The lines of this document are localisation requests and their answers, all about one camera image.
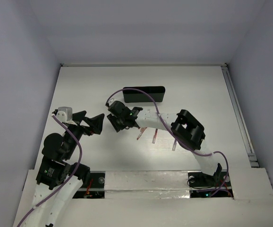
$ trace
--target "white table surface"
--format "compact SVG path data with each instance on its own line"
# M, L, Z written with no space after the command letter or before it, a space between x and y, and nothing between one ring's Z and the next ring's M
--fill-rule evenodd
M61 68L50 112L71 106L74 112L87 110L89 117L108 114L107 97L126 86L165 86L161 112L187 109L205 126L210 149L220 150L228 158L235 199L157 199L148 194L136 199L139 195L133 193L109 199L72 199L60 227L273 227L273 190L266 171L250 166L220 67ZM123 100L122 94L115 97ZM128 106L153 109L151 104ZM53 132L62 134L64 130L48 117L43 138ZM199 169L192 154L179 146L171 150L173 138L167 132L158 132L156 144L152 144L154 130L147 130L139 141L138 134L137 129L116 133L105 119L100 136L80 140L82 163L92 171ZM35 170L27 176L14 226L31 207L42 148L43 141ZM69 163L77 157L76 150ZM215 157L224 167L223 158ZM150 186L160 187L161 183L152 181Z
M31 207L30 170L13 227ZM231 198L157 199L142 194L72 199L58 227L273 227L273 190L263 168L230 170Z
M163 113L189 110L205 127L206 142L211 151L220 150L230 167L250 168L227 87L220 67L62 67L51 103L50 113L59 106L70 106L73 112L87 111L88 117L108 114L105 102L116 90L129 86L165 86L166 93L158 106ZM123 101L122 93L115 98ZM154 109L151 103L127 104ZM64 130L48 117L43 139ZM190 152L179 145L172 151L174 139L166 131L158 131L152 144L154 129L147 129L136 140L136 128L116 133L105 117L101 135L83 136L82 163L92 171L118 170L199 170ZM35 169L41 164L43 140ZM69 163L78 158L78 148ZM225 168L220 155L216 159Z

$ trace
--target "white wall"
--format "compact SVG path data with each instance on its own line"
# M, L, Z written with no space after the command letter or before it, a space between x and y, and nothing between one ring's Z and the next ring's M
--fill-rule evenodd
M62 63L224 63L264 0L29 0Z
M258 161L273 183L273 0L267 0L230 64Z
M60 65L25 0L0 0L0 227L34 167Z

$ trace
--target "red wire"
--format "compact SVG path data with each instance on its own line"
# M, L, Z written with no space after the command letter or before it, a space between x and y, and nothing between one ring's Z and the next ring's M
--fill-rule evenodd
M229 191L229 189L228 189L226 183L224 183L223 185L226 187L227 191Z
M88 194L89 194L89 191L88 191L88 190L90 189L91 184L93 183L93 181L94 181L93 179L90 180L89 186L88 186L87 189L86 189L85 195L88 195Z

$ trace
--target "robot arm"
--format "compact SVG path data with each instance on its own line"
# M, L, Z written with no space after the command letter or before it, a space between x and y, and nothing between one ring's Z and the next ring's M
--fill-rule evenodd
M111 99L108 103L107 116L116 132L132 127L136 128L155 128L167 130L162 123L160 116L165 124L171 129L178 142L184 143L190 148L194 157L198 161L204 174L212 176L213 181L217 181L222 170L205 144L205 134L203 125L187 110L181 110L179 113L161 113L143 110L141 107L134 107L130 110L122 102Z
M60 107L53 114L67 126L67 129L77 140L80 140L82 135L91 136L102 132L104 114L88 118L85 117L86 111L73 114L69 107ZM81 125L82 121L86 122L88 126ZM24 227L58 226L73 195L82 185L89 184L89 167L79 164L74 172L77 163L70 165L65 162L71 158L77 146L68 130L63 135L50 134L44 140L42 150L44 157L36 177L37 185L32 209L28 212L30 215L25 221L22 220Z

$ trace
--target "metal frame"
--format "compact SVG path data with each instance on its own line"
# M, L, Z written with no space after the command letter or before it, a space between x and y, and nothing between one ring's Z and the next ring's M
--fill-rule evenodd
M241 112L241 109L239 106L239 102L237 100L237 96L236 96L236 93L235 93L235 90L233 87L233 83L231 80L231 76L230 76L228 67L221 66L221 69L222 69L222 74L223 74L223 77L224 77L226 85L227 85L229 96L230 96L230 99L232 102L234 113L235 113L235 116L237 119L237 123L239 125L239 130L240 130L242 139L244 141L244 145L245 145L245 148L246 148L246 151L248 154L249 161L250 161L252 167L257 168L257 167L259 167L259 164L258 164L256 155L255 155L255 152L254 152L254 149L252 146L252 142L251 142L251 139L250 139L247 127L246 127L244 117L242 115L242 112Z

